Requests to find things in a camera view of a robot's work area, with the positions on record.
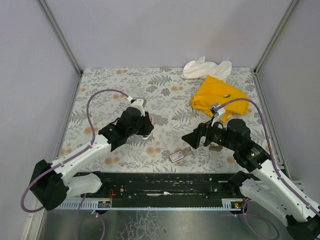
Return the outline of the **red white staple box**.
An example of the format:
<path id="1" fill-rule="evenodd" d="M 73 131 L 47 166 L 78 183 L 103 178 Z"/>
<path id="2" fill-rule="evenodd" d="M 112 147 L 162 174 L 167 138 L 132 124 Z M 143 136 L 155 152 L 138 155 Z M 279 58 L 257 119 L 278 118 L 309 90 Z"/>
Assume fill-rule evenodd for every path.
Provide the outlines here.
<path id="1" fill-rule="evenodd" d="M 175 163 L 179 160 L 182 160 L 185 156 L 183 155 L 182 151 L 178 151 L 176 153 L 173 153 L 169 156 L 169 159 L 172 163 Z"/>

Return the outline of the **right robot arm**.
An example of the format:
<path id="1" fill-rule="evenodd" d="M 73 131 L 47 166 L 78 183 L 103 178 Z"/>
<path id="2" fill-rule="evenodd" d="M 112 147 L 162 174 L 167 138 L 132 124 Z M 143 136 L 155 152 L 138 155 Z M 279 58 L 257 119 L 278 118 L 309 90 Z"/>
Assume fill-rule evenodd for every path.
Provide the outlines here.
<path id="1" fill-rule="evenodd" d="M 239 171 L 230 181 L 240 193 L 277 217 L 295 240 L 315 240 L 320 236 L 320 205 L 300 190 L 279 168 L 271 156 L 251 139 L 251 131 L 242 119 L 232 119 L 223 127 L 220 122 L 200 123 L 182 140 L 197 149 L 215 143 L 233 151 L 236 163 L 269 189 L 262 187 L 246 173 Z"/>

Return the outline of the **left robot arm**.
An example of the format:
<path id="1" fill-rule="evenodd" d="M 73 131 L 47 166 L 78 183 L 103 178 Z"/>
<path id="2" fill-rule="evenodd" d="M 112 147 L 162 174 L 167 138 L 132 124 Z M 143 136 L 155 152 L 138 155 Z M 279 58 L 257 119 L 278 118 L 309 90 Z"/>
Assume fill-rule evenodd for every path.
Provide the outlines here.
<path id="1" fill-rule="evenodd" d="M 57 208 L 67 197 L 96 193 L 102 180 L 95 174 L 77 176 L 79 170 L 102 155 L 124 145 L 133 135 L 147 137 L 154 126 L 147 111 L 128 107 L 120 117 L 98 131 L 94 140 L 74 154 L 46 162 L 39 161 L 30 179 L 30 191 L 47 211 Z"/>

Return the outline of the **floral table mat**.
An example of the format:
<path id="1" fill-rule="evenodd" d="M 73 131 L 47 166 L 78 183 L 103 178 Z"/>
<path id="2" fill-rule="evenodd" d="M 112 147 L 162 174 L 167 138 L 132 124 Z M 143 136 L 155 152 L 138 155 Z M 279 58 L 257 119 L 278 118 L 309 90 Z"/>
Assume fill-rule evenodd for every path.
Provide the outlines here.
<path id="1" fill-rule="evenodd" d="M 92 139 L 128 107 L 126 95 L 146 99 L 146 110 L 155 118 L 149 139 L 130 137 L 111 153 L 91 160 L 83 172 L 130 173 L 236 173 L 241 167 L 233 152 L 200 146 L 191 155 L 172 163 L 171 154 L 188 147 L 181 137 L 209 117 L 190 105 L 201 79 L 183 79 L 180 67 L 86 68 L 59 155 L 63 158 Z"/>

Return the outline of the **yellow cloth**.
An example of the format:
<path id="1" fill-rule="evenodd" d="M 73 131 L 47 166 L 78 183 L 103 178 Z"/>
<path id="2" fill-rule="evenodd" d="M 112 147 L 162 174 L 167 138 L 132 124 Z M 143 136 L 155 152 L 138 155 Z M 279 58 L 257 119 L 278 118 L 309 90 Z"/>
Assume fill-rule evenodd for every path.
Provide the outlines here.
<path id="1" fill-rule="evenodd" d="M 213 114 L 210 111 L 212 105 L 216 103 L 222 105 L 228 101 L 240 98 L 247 99 L 248 97 L 243 91 L 236 87 L 212 76 L 207 76 L 198 91 L 190 99 L 190 105 L 193 109 L 201 110 L 206 115 L 212 117 Z M 230 103 L 224 107 L 225 113 L 220 120 L 227 122 L 234 114 L 245 115 L 248 108 L 249 103 L 245 100 Z"/>

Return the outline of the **white cloth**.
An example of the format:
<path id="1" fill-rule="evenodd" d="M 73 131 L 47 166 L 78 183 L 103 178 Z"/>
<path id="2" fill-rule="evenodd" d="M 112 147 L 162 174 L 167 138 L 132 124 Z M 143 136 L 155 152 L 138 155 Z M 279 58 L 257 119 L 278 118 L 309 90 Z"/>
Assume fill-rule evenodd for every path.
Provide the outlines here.
<path id="1" fill-rule="evenodd" d="M 211 76 L 215 79 L 224 81 L 228 78 L 232 71 L 232 63 L 223 60 L 219 64 L 206 61 L 205 56 L 201 56 L 198 60 L 188 62 L 181 73 L 182 79 L 205 79 Z"/>

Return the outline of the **right aluminium frame post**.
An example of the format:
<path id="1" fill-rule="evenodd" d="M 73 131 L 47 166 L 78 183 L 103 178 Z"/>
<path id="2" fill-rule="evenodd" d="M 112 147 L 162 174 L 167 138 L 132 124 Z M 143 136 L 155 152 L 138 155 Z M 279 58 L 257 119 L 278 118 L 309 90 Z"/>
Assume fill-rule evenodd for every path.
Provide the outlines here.
<path id="1" fill-rule="evenodd" d="M 279 37 L 281 36 L 284 28 L 286 27 L 288 21 L 290 20 L 291 16 L 293 15 L 294 11 L 296 10 L 297 6 L 299 5 L 300 0 L 291 0 L 289 6 L 287 7 L 286 11 L 284 12 L 279 24 L 277 25 L 271 39 L 269 40 L 262 56 L 260 57 L 258 63 L 254 68 L 254 73 L 257 76 L 261 69 L 263 68 L 267 58 L 269 57 L 270 53 L 272 52 L 274 46 L 276 45 Z"/>

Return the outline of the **aluminium frame post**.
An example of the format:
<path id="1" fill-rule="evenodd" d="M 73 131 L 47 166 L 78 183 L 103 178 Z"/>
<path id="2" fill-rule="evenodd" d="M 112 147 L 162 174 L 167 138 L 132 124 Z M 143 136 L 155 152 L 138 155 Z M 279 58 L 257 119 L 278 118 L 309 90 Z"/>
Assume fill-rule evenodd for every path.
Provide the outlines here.
<path id="1" fill-rule="evenodd" d="M 276 45 L 279 37 L 281 36 L 284 28 L 286 27 L 288 21 L 290 20 L 291 16 L 293 15 L 294 11 L 296 10 L 297 6 L 299 5 L 300 0 L 291 0 L 289 6 L 287 7 L 286 11 L 284 12 L 279 24 L 277 25 L 271 39 L 269 40 L 262 56 L 260 57 L 258 63 L 254 68 L 254 73 L 257 76 L 261 69 L 263 68 L 267 58 L 269 57 L 270 53 L 272 52 L 274 46 Z"/>
<path id="2" fill-rule="evenodd" d="M 49 4 L 46 0 L 37 0 L 36 1 L 42 10 L 44 16 L 46 17 L 53 33 L 55 34 L 60 46 L 62 47 L 64 53 L 66 54 L 66 57 L 68 58 L 71 66 L 73 67 L 74 71 L 77 73 L 77 75 L 81 76 L 83 73 L 83 69 L 81 68 L 80 64 L 78 63 L 70 45 L 68 44 Z"/>

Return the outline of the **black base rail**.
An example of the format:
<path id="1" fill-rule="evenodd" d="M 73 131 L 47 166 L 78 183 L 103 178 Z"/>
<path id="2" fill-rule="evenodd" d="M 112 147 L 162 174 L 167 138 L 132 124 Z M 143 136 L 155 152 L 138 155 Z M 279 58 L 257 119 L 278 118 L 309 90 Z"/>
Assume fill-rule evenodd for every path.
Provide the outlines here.
<path id="1" fill-rule="evenodd" d="M 91 199 L 130 199 L 157 196 L 208 196 L 214 199 L 243 199 L 231 173 L 126 173 L 95 172 L 102 186 Z"/>

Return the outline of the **left aluminium frame post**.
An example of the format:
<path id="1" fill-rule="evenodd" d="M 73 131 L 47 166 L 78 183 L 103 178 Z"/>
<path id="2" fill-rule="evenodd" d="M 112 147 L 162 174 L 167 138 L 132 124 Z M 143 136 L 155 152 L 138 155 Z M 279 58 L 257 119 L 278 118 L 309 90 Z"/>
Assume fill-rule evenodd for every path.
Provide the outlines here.
<path id="1" fill-rule="evenodd" d="M 60 46 L 62 47 L 64 53 L 66 54 L 66 57 L 68 58 L 71 66 L 73 67 L 74 71 L 77 73 L 77 75 L 81 76 L 83 73 L 83 69 L 81 68 L 80 64 L 78 63 L 70 45 L 68 44 L 49 4 L 46 0 L 37 0 L 36 1 L 42 10 L 44 16 L 46 17 L 53 33 L 55 34 Z"/>

